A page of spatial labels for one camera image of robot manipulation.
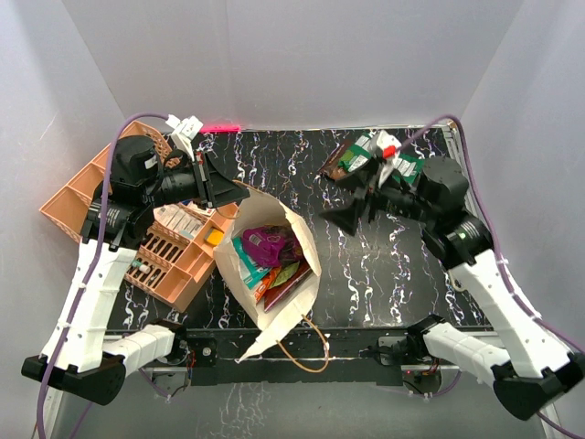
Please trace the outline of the brown paper bag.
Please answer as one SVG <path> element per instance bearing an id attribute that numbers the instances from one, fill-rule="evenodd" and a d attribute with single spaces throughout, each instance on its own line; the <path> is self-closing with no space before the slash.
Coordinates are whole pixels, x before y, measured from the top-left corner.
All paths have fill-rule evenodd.
<path id="1" fill-rule="evenodd" d="M 236 361 L 255 359 L 278 347 L 297 368 L 322 373 L 329 360 L 329 342 L 309 317 L 322 276 L 314 236 L 306 221 L 276 197 L 241 181 L 249 194 L 213 254 L 229 291 L 260 333 Z M 284 346 L 283 339 L 301 322 L 322 344 L 324 364 L 304 365 Z"/>

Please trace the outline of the brown kettle chips bag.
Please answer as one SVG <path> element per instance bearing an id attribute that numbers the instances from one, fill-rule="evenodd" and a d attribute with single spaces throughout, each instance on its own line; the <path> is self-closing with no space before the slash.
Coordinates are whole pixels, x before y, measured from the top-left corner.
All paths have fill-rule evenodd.
<path id="1" fill-rule="evenodd" d="M 366 164 L 371 158 L 362 146 L 349 141 L 339 145 L 334 152 L 327 157 L 324 164 L 318 171 L 321 177 L 331 181 L 357 171 L 361 166 Z"/>

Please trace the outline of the green snack bag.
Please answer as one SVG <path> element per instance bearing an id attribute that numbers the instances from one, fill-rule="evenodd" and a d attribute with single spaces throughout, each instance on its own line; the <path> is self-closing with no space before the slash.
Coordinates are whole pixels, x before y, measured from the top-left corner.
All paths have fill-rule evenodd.
<path id="1" fill-rule="evenodd" d="M 375 133 L 362 134 L 334 160 L 334 167 L 330 173 L 333 180 L 356 172 L 366 166 L 378 153 L 386 159 L 378 176 L 378 186 L 392 178 L 397 182 L 401 179 L 412 184 L 422 169 L 424 160 L 404 153 L 398 153 L 401 145 L 399 139 L 385 130 Z"/>

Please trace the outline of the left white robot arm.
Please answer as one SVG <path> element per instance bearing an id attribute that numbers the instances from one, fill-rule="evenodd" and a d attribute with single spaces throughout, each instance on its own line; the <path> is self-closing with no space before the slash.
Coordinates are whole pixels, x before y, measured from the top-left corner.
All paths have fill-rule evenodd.
<path id="1" fill-rule="evenodd" d="M 208 154 L 174 150 L 179 164 L 167 167 L 146 135 L 111 145 L 104 177 L 81 225 L 74 277 L 53 334 L 40 354 L 24 360 L 21 373 L 41 388 L 109 404 L 125 378 L 162 358 L 170 365 L 188 354 L 185 330 L 163 319 L 117 342 L 104 339 L 115 297 L 136 259 L 154 211 L 192 200 L 216 209 L 250 192 L 216 169 Z"/>

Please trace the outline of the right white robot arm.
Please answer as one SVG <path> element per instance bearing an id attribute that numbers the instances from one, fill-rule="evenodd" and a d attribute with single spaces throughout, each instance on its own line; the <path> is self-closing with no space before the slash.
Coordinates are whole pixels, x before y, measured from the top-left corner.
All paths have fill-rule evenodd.
<path id="1" fill-rule="evenodd" d="M 429 315 L 408 327 L 404 340 L 377 351 L 420 363 L 444 359 L 491 386 L 504 408 L 523 421 L 582 382 L 583 354 L 543 328 L 507 291 L 492 233 L 465 207 L 469 181 L 460 165 L 434 156 L 424 162 L 414 184 L 397 170 L 380 184 L 385 163 L 371 158 L 336 178 L 335 184 L 351 192 L 353 200 L 322 212 L 322 218 L 350 235 L 363 215 L 373 219 L 378 211 L 422 223 L 421 239 L 428 251 L 455 285 L 473 297 L 502 345 L 497 348 Z"/>

